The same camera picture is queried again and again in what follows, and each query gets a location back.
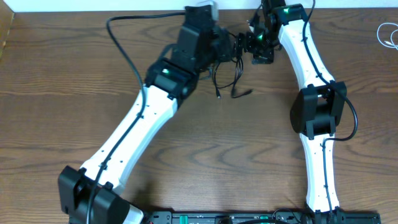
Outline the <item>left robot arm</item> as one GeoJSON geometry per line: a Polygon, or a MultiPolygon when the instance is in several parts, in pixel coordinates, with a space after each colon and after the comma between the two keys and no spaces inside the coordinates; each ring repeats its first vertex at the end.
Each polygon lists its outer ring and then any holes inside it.
{"type": "Polygon", "coordinates": [[[232,58],[229,33],[218,25],[213,1],[187,6],[176,43],[167,45],[138,78],[139,93],[127,115],[79,169],[59,175],[61,208],[70,223],[141,223],[145,213],[122,198],[128,178],[159,129],[197,87],[200,74],[232,58]]]}

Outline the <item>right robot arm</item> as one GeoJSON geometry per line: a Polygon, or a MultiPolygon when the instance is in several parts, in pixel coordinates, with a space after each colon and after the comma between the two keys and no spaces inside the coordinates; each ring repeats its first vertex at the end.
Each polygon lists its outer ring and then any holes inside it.
{"type": "Polygon", "coordinates": [[[251,31],[238,49],[251,53],[254,64],[272,63],[275,50],[287,52],[299,88],[290,123],[303,145],[308,181],[308,212],[301,223],[345,223],[335,190],[333,145],[349,102],[347,89],[325,68],[313,42],[310,18],[301,4],[261,1],[248,22],[251,31]]]}

